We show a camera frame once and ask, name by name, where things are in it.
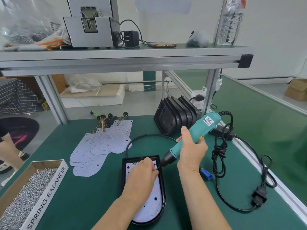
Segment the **green pillar stripe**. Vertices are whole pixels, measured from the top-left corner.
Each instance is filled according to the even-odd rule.
[[[156,71],[145,71],[143,72],[143,81],[155,81],[156,80]],[[147,82],[144,83],[144,91],[155,91],[156,83]]]

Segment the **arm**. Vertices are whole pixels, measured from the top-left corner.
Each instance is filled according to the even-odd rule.
[[[181,129],[183,146],[177,167],[193,230],[231,230],[199,174],[208,146],[204,138],[193,143],[186,127]]]
[[[146,202],[159,171],[145,158],[129,173],[122,195],[114,201],[92,230],[126,230],[136,212]]]

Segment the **person's left hand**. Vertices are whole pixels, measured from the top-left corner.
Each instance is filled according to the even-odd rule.
[[[158,174],[152,160],[146,157],[130,171],[122,197],[141,207],[150,196]]]

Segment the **blue connector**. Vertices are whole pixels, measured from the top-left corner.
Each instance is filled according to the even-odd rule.
[[[201,172],[202,172],[203,175],[206,176],[206,178],[207,178],[208,180],[210,180],[211,178],[214,178],[213,175],[210,174],[207,170],[201,169]]]

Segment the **forearm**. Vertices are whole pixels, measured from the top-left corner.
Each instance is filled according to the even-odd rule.
[[[113,202],[92,230],[126,230],[139,208],[135,202],[121,196]]]
[[[193,230],[231,229],[200,174],[179,168],[179,176]]]

